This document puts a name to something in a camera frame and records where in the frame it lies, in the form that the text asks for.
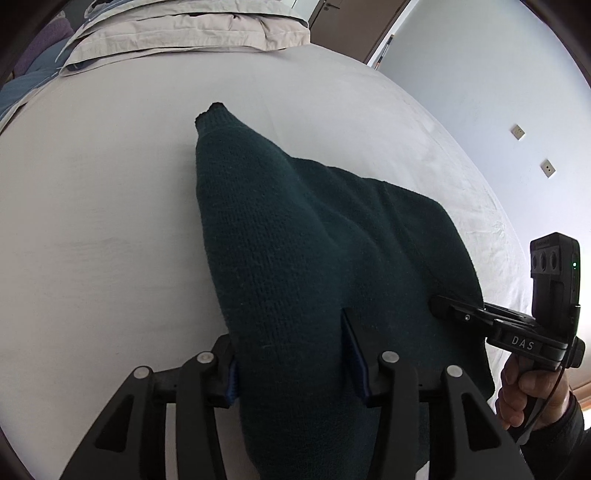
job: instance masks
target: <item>mattress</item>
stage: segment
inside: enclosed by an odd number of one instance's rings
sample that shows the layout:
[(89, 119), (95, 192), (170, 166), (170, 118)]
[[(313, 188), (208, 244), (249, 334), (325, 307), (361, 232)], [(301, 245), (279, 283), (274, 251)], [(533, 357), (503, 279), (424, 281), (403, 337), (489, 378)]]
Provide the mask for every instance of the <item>mattress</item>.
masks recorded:
[[(528, 261), (491, 188), (421, 105), (364, 64), (306, 45), (60, 76), (0, 136), (0, 419), (37, 480), (59, 477), (134, 367), (180, 366), (226, 332), (195, 199), (194, 119), (216, 101), (293, 157), (440, 202), (485, 301), (530, 309)], [(490, 348), (489, 359), (498, 383), (506, 355)], [(217, 417), (228, 478), (256, 478), (237, 409)]]

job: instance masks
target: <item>purple blanket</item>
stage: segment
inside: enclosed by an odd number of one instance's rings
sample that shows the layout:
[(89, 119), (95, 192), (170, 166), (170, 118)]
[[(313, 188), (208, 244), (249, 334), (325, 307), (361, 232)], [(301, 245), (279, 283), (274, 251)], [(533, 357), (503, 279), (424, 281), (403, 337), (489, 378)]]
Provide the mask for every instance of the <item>purple blanket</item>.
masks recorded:
[(70, 37), (74, 34), (70, 21), (67, 18), (56, 18), (48, 23), (43, 30), (41, 30), (33, 41), (18, 59), (14, 66), (14, 77), (24, 75), (31, 63), (46, 49), (55, 45), (60, 40)]

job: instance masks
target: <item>pillow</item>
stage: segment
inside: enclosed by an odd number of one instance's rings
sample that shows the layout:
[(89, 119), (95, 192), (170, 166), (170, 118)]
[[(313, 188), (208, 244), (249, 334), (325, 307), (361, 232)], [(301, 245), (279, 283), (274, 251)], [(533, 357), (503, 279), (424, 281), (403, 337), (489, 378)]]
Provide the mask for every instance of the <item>pillow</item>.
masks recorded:
[[(123, 3), (130, 2), (131, 0), (124, 0)], [(86, 10), (84, 11), (84, 18), (87, 20), (92, 20), (93, 18), (97, 17), (107, 6), (113, 7), (114, 4), (120, 4), (121, 1), (112, 2), (111, 0), (95, 0), (93, 1)]]
[(64, 70), (79, 70), (90, 60), (158, 49), (178, 51), (280, 50), (310, 43), (310, 31), (285, 17), (241, 14), (168, 15), (117, 23), (84, 38), (67, 59)]
[(107, 5), (109, 8), (101, 10), (80, 27), (66, 47), (103, 27), (166, 15), (205, 13), (273, 15), (294, 18), (303, 26), (308, 27), (308, 22), (295, 10), (277, 0), (170, 0), (164, 2), (161, 0), (119, 0), (102, 5)]

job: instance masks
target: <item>blue gripper pad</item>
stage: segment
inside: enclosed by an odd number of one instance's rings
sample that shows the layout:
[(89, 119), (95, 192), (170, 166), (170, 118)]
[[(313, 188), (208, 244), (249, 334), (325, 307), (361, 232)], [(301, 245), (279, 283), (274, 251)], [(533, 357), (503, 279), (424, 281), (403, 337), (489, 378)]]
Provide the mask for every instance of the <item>blue gripper pad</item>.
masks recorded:
[(343, 360), (349, 370), (355, 393), (364, 404), (367, 404), (370, 396), (368, 366), (345, 315), (341, 317), (341, 325)]
[(226, 401), (233, 405), (238, 398), (238, 364), (236, 358), (232, 359), (228, 370), (228, 389), (226, 390)]

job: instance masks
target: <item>metal screw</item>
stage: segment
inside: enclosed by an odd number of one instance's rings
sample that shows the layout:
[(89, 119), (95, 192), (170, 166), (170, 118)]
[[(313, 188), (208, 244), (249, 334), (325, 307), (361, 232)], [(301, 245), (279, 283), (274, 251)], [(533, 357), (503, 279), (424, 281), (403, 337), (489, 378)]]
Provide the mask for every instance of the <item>metal screw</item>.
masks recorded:
[(149, 374), (150, 369), (148, 367), (138, 367), (134, 370), (134, 377), (139, 380), (146, 378)]
[(200, 364), (210, 364), (215, 359), (215, 355), (211, 352), (201, 352), (197, 355), (197, 362)]
[(449, 367), (446, 368), (446, 371), (450, 377), (454, 377), (454, 378), (460, 378), (463, 374), (462, 369), (457, 365), (450, 365)]
[(400, 356), (396, 352), (386, 350), (385, 352), (382, 352), (382, 360), (388, 364), (395, 364), (400, 360)]

